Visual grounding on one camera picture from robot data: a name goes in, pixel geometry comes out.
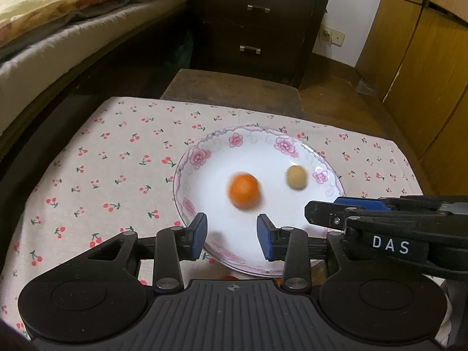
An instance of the wall socket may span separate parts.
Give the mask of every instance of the wall socket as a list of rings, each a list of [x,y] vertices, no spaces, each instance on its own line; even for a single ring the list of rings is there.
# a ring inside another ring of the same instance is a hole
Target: wall socket
[[[338,30],[321,26],[319,32],[319,39],[327,43],[333,43],[337,46],[342,46],[345,40],[345,33],[339,32]]]

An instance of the white lettering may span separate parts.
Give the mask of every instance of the white lettering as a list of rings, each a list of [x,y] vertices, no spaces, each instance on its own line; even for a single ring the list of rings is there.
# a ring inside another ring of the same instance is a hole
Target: white lettering
[[[381,246],[381,244],[382,244],[382,239],[380,238],[380,236],[375,236],[375,235],[374,235],[374,241],[373,241],[373,243],[372,243],[372,246],[373,246],[374,248],[378,248],[378,247]]]
[[[395,252],[395,249],[393,248],[393,240],[392,240],[392,239],[390,239],[390,240],[388,241],[388,244],[387,244],[387,246],[385,247],[385,250],[392,250],[392,252]]]
[[[400,251],[401,254],[406,254],[408,253],[408,248],[406,245],[409,245],[408,241],[402,241],[401,246],[404,249],[404,251]]]

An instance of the cherry print tablecloth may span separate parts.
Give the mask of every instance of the cherry print tablecloth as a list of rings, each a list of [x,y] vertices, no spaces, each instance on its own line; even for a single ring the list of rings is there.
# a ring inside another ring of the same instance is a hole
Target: cherry print tablecloth
[[[268,113],[140,98],[110,98],[57,155],[31,192],[0,275],[0,316],[25,333],[17,310],[34,277],[125,231],[154,236],[180,225],[175,166],[208,131],[256,125],[300,138],[317,150],[351,197],[421,194],[392,141]],[[152,262],[140,280],[151,283]],[[184,281],[240,276],[202,252],[181,263]]]

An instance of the plate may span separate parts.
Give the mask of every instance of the plate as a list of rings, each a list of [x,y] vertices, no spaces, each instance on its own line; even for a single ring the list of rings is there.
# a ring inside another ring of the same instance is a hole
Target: plate
[[[308,172],[308,185],[291,189],[285,174],[292,165]],[[304,207],[311,201],[333,202],[345,195],[328,162],[297,138],[254,126],[224,128],[209,133],[180,159],[174,176],[174,201],[184,225],[197,212],[208,218],[204,248],[220,263],[254,276],[281,276],[284,262],[265,260],[257,239],[257,216],[268,215],[276,227],[301,228],[324,238],[327,229],[311,225]],[[236,173],[250,173],[261,187],[261,203],[241,211],[227,195]]]

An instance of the dark wooden cabinet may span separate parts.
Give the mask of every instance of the dark wooden cabinet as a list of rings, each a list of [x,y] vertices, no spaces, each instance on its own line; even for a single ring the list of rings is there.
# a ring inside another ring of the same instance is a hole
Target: dark wooden cabinet
[[[194,67],[299,87],[328,0],[193,0]]]

